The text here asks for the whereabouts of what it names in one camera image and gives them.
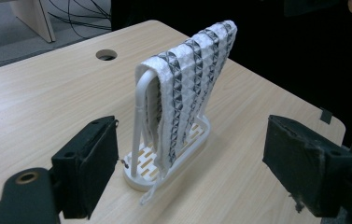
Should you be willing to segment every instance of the cable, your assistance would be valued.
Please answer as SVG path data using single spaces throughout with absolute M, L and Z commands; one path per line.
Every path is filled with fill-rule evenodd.
M 54 17 L 55 19 L 57 19 L 59 21 L 70 23 L 69 20 L 66 18 L 62 18 L 62 17 L 56 16 L 56 15 L 53 15 L 50 12 L 48 12 L 48 14 L 50 14 L 50 16 Z M 96 28 L 96 29 L 111 30 L 111 27 L 108 27 L 108 26 L 94 25 L 94 24 L 90 24 L 90 23 L 86 23 L 86 22 L 71 21 L 71 23 L 73 23 L 75 25 L 87 26 L 87 27 Z
M 55 19 L 57 20 L 60 20 L 60 21 L 63 21 L 63 22 L 67 22 L 70 24 L 71 28 L 73 29 L 74 33 L 78 36 L 80 36 L 81 38 L 84 38 L 84 39 L 89 39 L 88 37 L 86 36 L 82 36 L 80 35 L 74 25 L 81 25 L 81 26 L 86 26 L 86 27 L 90 27 L 90 28 L 95 28 L 95 29 L 102 29 L 102 30 L 111 30 L 112 28 L 110 26 L 101 26 L 101 25 L 94 25 L 94 24 L 90 24 L 90 23 L 86 23 L 86 22 L 81 22 L 81 21 L 74 21 L 74 20 L 71 20 L 71 16 L 73 17 L 80 17 L 80 18 L 90 18 L 90 19 L 108 19 L 109 21 L 111 21 L 111 16 L 109 13 L 106 13 L 100 6 L 98 6 L 93 0 L 91 0 L 91 2 L 94 4 L 94 6 L 97 8 L 97 10 L 99 11 L 94 11 L 94 10 L 91 10 L 91 9 L 88 9 L 87 7 L 84 7 L 82 6 L 77 0 L 73 0 L 76 4 L 78 4 L 80 7 L 86 9 L 86 10 L 89 10 L 90 12 L 93 12 L 93 13 L 96 13 L 96 14 L 99 14 L 103 17 L 98 17 L 98 16 L 84 16 L 84 15 L 76 15 L 76 14 L 73 14 L 70 12 L 70 6 L 71 6 L 71 1 L 68 0 L 68 4 L 67 4 L 67 10 L 63 10 L 59 7 L 57 7 L 51 0 L 49 0 L 50 3 L 56 7 L 57 9 L 59 9 L 61 12 L 65 13 L 67 15 L 67 18 L 63 18 L 63 17 L 60 17 L 60 16 L 57 16 L 57 15 L 54 15 L 52 13 L 49 13 L 52 17 L 54 17 Z
M 93 16 L 80 16 L 80 15 L 76 15 L 76 14 L 72 14 L 72 13 L 68 13 L 65 10 L 62 10 L 61 8 L 57 7 L 56 5 L 54 5 L 54 3 L 49 0 L 51 2 L 51 4 L 56 7 L 57 9 L 59 9 L 61 12 L 66 13 L 66 14 L 70 14 L 71 16 L 75 16 L 75 17 L 83 17 L 83 18 L 94 18 L 94 19 L 107 19 L 107 17 L 93 17 Z

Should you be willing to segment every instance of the black and white fabric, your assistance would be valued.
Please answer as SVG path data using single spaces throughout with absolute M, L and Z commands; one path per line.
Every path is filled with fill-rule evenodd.
M 146 91 L 143 132 L 157 156 L 158 179 L 167 175 L 183 148 L 230 54 L 236 32 L 233 21 L 218 22 L 136 67 L 136 81 L 148 69 L 156 74 Z

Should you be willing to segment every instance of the black device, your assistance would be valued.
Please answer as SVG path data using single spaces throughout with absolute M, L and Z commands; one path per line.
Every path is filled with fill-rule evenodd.
M 87 124 L 51 158 L 52 167 L 10 177 L 0 200 L 0 224 L 60 223 L 90 218 L 119 159 L 114 116 Z
M 316 217 L 337 217 L 342 206 L 352 220 L 352 153 L 296 120 L 268 120 L 262 160 L 297 211 L 307 207 Z

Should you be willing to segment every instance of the white plastic stand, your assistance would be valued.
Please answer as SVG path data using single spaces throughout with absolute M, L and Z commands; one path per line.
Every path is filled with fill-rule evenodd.
M 186 138 L 184 147 L 176 155 L 176 161 L 173 163 L 167 175 L 156 183 L 158 174 L 158 168 L 154 165 L 156 154 L 151 150 L 152 144 L 147 144 L 147 138 L 142 132 L 145 92 L 149 82 L 154 77 L 154 72 L 148 70 L 137 82 L 135 91 L 133 150 L 124 158 L 126 163 L 129 164 L 129 168 L 125 167 L 123 169 L 126 182 L 133 189 L 139 191 L 148 191 L 155 184 L 157 184 L 158 188 L 162 183 L 168 180 L 185 163 L 187 158 L 200 148 L 200 145 L 207 139 L 211 128 L 210 122 L 204 116 L 204 109 L 209 98 L 206 97 L 190 129 L 190 134 Z

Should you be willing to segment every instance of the mounting hole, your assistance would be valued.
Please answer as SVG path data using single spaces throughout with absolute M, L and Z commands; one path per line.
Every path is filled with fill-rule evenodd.
M 112 61 L 118 57 L 118 54 L 112 49 L 101 49 L 97 51 L 96 57 L 101 61 Z
M 37 172 L 27 172 L 22 175 L 19 175 L 16 179 L 16 183 L 19 185 L 24 185 L 31 183 L 38 179 L 39 174 Z

